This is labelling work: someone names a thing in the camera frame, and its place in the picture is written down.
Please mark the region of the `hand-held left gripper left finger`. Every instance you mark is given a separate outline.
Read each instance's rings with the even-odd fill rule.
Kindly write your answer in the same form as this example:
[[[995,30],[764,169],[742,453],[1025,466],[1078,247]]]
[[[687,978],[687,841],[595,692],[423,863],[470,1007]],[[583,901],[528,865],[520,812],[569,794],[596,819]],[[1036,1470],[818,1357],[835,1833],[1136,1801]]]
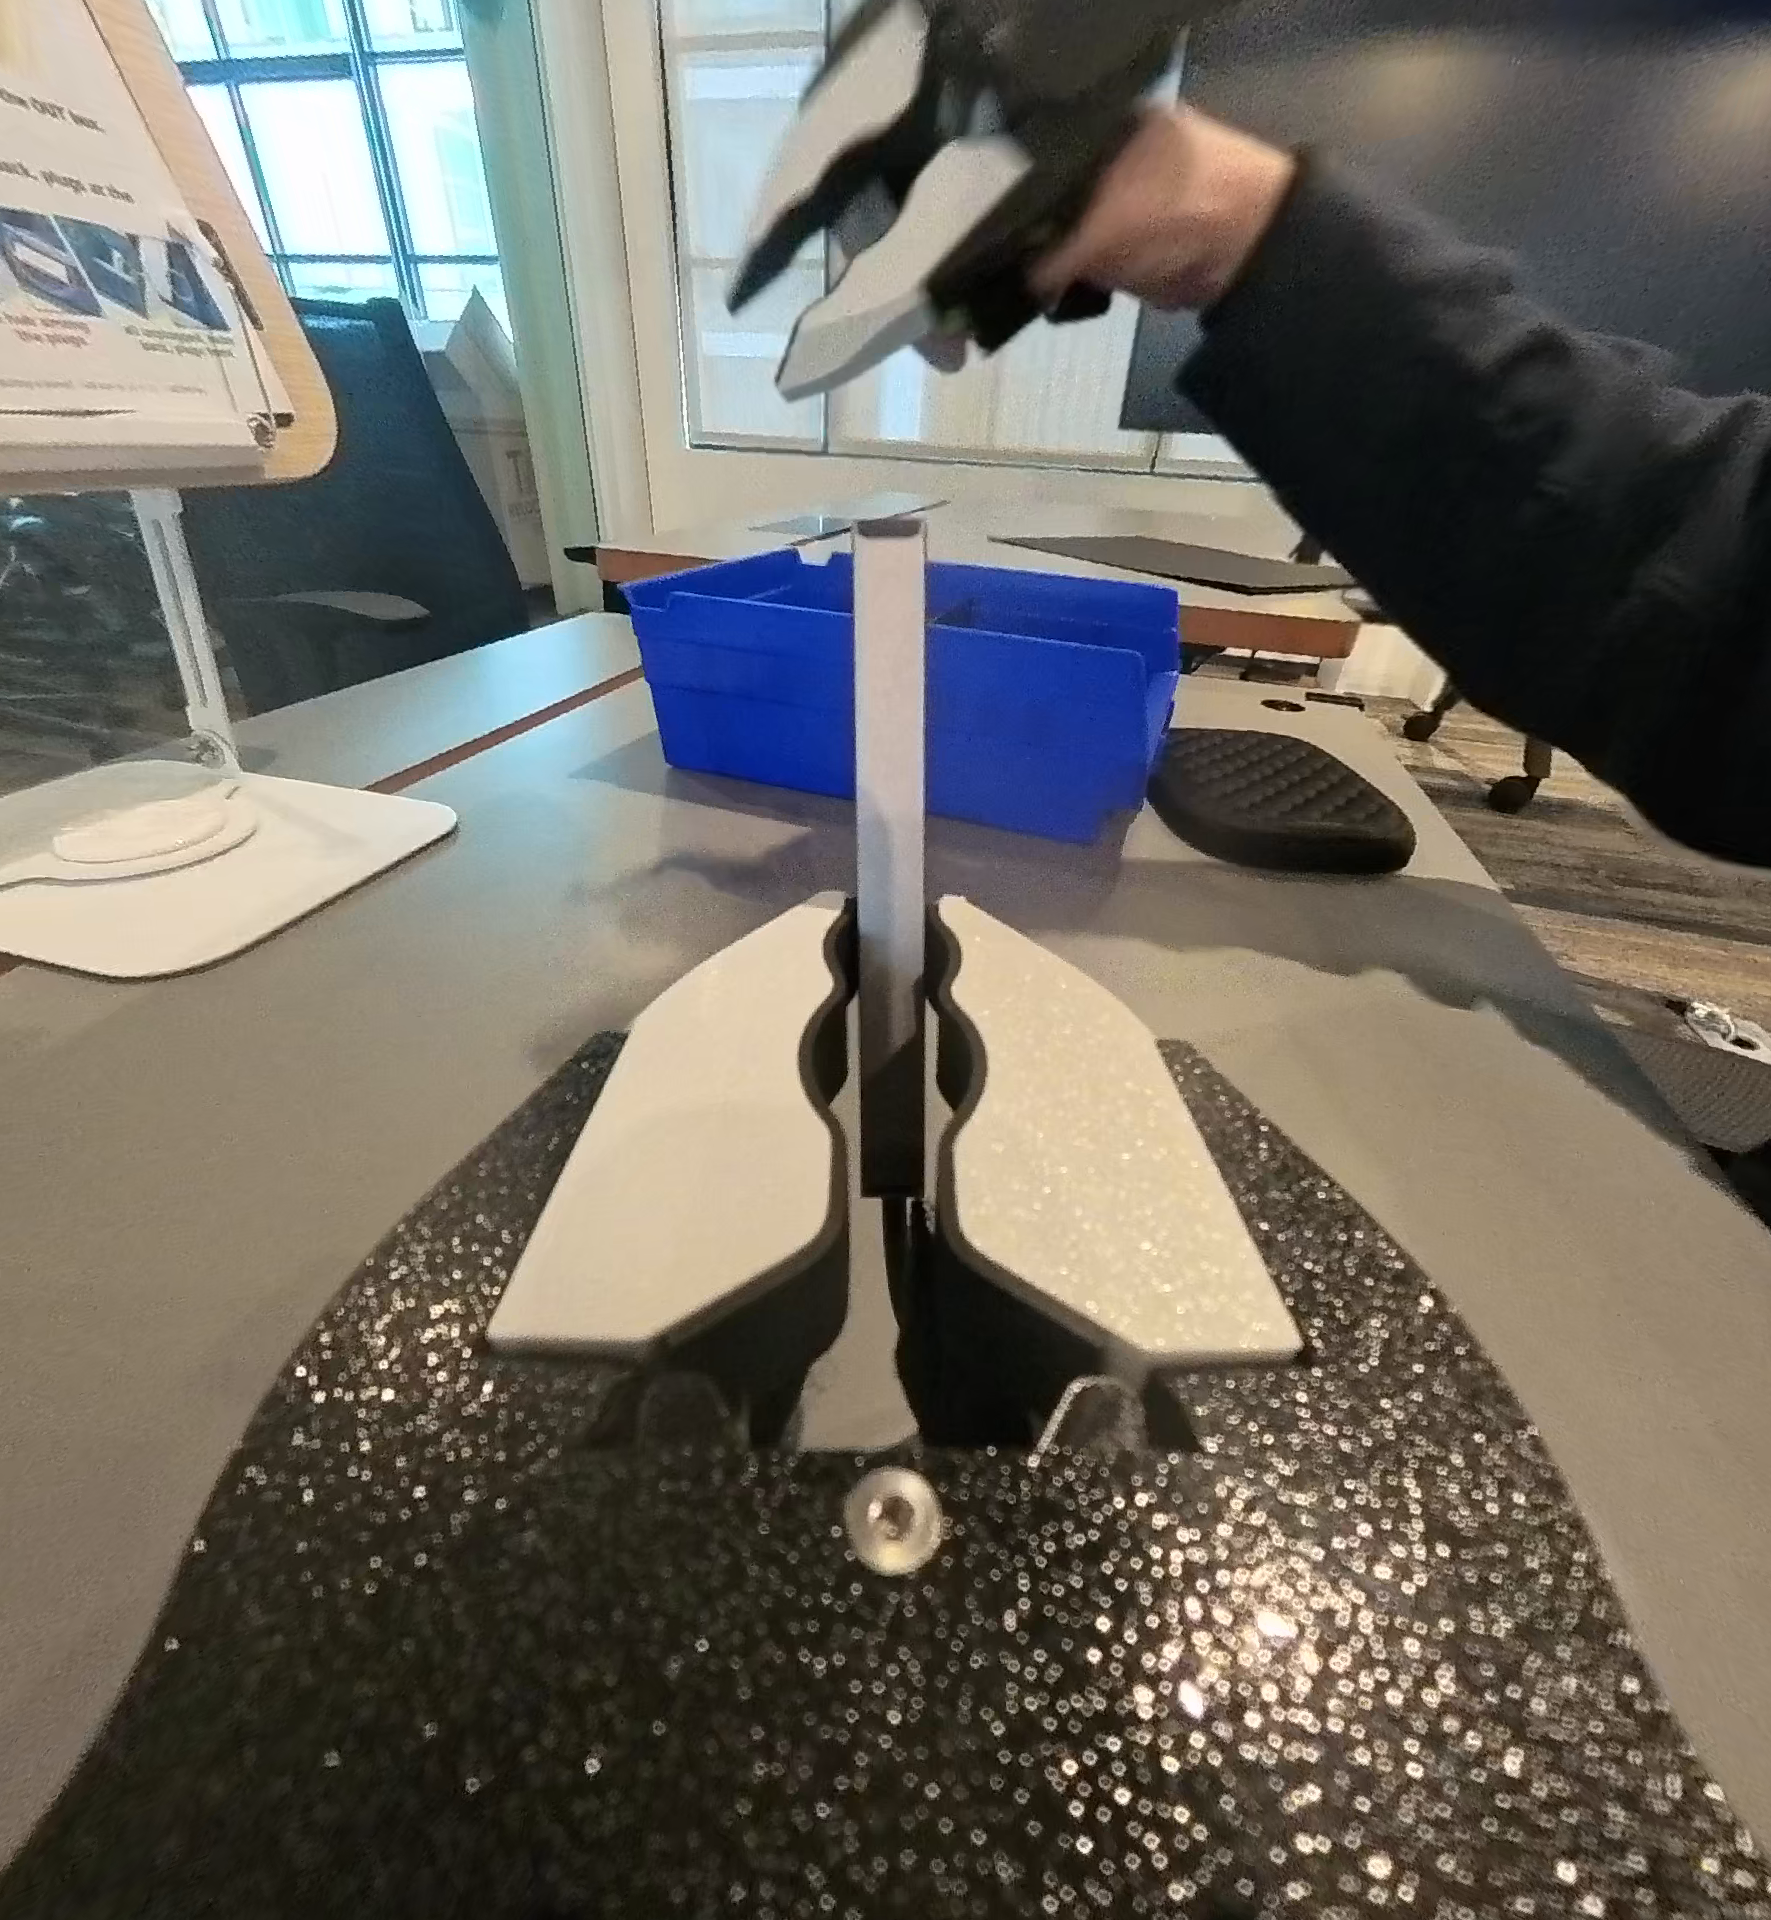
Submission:
[[[634,1020],[487,1324],[493,1355],[708,1379],[797,1420],[849,1310],[851,901],[811,896]]]

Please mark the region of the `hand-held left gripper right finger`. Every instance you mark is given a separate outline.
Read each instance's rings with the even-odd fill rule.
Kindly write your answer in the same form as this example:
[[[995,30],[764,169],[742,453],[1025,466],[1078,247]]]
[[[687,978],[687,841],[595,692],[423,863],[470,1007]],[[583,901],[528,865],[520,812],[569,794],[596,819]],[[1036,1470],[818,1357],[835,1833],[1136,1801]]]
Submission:
[[[928,1439],[1026,1449],[1081,1379],[1158,1436],[1170,1379],[1293,1365],[1302,1326],[1155,1031],[965,896],[928,914]]]

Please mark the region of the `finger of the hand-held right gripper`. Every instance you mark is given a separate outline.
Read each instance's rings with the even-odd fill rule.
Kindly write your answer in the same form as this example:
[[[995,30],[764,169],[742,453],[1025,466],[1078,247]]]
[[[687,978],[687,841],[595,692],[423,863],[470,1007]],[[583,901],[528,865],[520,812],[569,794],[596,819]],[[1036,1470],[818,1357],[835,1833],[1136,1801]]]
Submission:
[[[757,192],[728,292],[730,313],[764,298],[805,247],[835,252],[832,220],[862,187],[876,180],[903,200],[919,166],[945,142],[965,139],[958,87],[938,70],[928,39],[923,2],[862,2],[835,33]],[[965,309],[955,257],[938,281],[941,313]]]
[[[903,200],[868,183],[832,220],[841,275],[791,329],[779,395],[805,401],[865,377],[941,332],[938,281],[955,252],[1036,169],[1015,139],[954,139]]]

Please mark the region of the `blue plastic bin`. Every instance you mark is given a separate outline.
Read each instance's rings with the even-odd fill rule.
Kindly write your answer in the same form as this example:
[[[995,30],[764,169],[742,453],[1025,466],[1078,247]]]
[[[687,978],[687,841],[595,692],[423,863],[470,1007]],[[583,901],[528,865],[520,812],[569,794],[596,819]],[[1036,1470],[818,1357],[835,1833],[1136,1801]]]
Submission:
[[[855,794],[851,558],[794,549],[626,588],[665,761]],[[1142,805],[1179,682],[1179,596],[928,563],[928,812],[1088,845]]]

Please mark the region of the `black usb hub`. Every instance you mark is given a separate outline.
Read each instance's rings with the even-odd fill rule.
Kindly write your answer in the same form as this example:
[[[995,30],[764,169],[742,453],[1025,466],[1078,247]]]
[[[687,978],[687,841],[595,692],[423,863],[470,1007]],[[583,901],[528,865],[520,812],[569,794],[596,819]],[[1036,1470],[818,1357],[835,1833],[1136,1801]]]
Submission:
[[[926,525],[851,538],[856,853],[856,1162],[872,1200],[923,1195],[926,1169]]]

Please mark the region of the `person's right forearm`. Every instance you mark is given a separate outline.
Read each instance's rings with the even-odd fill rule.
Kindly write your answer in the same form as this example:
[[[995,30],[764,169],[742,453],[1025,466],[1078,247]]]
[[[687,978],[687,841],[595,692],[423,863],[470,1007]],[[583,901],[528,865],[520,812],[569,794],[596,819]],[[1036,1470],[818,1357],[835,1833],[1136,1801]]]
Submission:
[[[1688,394],[1320,159],[1179,391],[1477,711],[1771,870],[1771,395]]]

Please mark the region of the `person's right hand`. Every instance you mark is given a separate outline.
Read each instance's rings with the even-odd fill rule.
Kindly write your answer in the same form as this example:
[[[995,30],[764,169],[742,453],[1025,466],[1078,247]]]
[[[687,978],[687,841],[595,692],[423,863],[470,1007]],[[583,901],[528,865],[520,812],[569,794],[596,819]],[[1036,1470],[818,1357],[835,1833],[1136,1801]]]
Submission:
[[[1302,161],[1186,104],[1148,104],[1066,237],[1030,272],[1040,305],[1076,285],[1206,313],[1282,211]]]

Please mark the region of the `large glass window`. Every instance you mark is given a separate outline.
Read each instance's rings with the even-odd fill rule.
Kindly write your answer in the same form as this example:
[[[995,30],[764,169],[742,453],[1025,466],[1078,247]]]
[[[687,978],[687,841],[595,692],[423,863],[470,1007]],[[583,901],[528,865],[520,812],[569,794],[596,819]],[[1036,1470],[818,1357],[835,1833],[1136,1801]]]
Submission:
[[[730,312],[728,292],[779,142],[849,12],[855,2],[660,6],[685,442],[762,455],[1228,474],[1233,453],[1209,433],[1122,426],[1132,301],[1114,301],[1091,326],[1033,326],[958,373],[903,349],[837,394],[779,395],[791,329],[835,285],[844,257],[815,237],[746,309]]]

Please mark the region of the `black flat mat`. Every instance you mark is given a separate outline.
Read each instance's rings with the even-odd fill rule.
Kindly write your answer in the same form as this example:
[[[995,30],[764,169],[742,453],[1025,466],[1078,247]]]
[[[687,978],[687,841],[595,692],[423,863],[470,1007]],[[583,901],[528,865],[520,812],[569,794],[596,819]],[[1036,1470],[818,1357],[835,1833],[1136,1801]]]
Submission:
[[[1056,561],[1081,561],[1241,596],[1340,595],[1356,585],[1353,576],[1337,565],[1241,555],[1235,549],[1199,545],[1192,541],[1163,541],[1142,534],[995,534],[991,541],[1025,549],[1030,555],[1052,555]]]

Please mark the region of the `black wrist rest pad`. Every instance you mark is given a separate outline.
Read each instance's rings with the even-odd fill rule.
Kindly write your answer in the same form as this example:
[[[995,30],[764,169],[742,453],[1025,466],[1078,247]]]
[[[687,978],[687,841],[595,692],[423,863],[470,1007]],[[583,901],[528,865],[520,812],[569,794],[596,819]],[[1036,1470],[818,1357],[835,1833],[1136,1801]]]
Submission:
[[[1388,877],[1416,852],[1401,802],[1285,733],[1175,728],[1146,801],[1187,849],[1252,870]]]

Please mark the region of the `large dark screen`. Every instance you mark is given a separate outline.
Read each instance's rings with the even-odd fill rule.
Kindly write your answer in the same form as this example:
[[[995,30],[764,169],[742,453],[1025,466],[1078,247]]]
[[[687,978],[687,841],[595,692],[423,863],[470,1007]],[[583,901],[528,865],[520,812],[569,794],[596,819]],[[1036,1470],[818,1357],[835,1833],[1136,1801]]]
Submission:
[[[1771,2],[1230,2],[1176,93],[1504,252],[1684,384],[1771,395]]]

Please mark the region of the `clear acrylic sheet stand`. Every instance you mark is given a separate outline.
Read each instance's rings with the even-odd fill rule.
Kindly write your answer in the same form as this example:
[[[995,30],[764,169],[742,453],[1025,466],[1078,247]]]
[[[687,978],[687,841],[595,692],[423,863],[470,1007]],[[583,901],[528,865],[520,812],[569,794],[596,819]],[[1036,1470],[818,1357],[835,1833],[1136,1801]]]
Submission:
[[[457,815],[249,771],[238,747],[177,481],[249,477],[259,426],[133,414],[0,414],[0,493],[109,484],[133,497],[186,706],[184,740],[0,797],[0,959],[114,981],[200,974],[433,849]]]

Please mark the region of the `wooden edged table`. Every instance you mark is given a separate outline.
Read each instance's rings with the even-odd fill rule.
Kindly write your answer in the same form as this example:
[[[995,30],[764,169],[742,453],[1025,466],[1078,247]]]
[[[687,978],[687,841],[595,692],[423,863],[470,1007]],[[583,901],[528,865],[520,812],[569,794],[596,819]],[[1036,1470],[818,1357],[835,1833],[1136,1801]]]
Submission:
[[[1126,506],[1097,497],[1039,497],[1020,493],[965,493],[950,484],[910,487],[844,497],[824,510],[829,518],[856,518],[859,506],[917,506],[928,525],[928,558],[938,563],[979,563],[1001,569],[1064,572],[1073,576],[1119,576],[1132,572],[1114,563],[1091,563],[1078,555],[1052,555],[1015,545],[1015,538],[1039,541],[1186,541],[1279,558],[1293,545],[1293,525],[1259,490],[1230,481],[1194,481],[1192,497],[1160,506]],[[781,532],[781,521],[805,518],[805,506],[753,506],[742,515],[713,518],[681,530],[613,532],[592,544],[592,565],[600,582],[626,588],[667,572],[701,563],[723,563],[749,555],[794,549],[824,563],[849,549],[845,532],[805,541]],[[1350,660],[1361,619],[1336,590],[1308,595],[1241,595],[1194,582],[1175,585],[1179,596],[1179,640],[1218,651],[1245,651],[1285,660]]]

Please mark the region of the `office chair wheel base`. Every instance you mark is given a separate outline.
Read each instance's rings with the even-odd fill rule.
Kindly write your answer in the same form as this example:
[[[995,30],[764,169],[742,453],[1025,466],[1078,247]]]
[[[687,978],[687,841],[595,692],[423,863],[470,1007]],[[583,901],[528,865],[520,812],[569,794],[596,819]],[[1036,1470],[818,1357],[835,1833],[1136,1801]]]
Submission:
[[[1415,740],[1415,743],[1428,743],[1446,719],[1462,706],[1466,696],[1462,688],[1456,688],[1452,679],[1446,679],[1438,691],[1438,696],[1405,716],[1401,720],[1401,739]],[[1517,817],[1532,797],[1540,794],[1541,784],[1551,778],[1554,770],[1554,747],[1532,739],[1523,736],[1523,766],[1513,776],[1504,776],[1501,781],[1494,781],[1484,791],[1484,805],[1504,815]]]

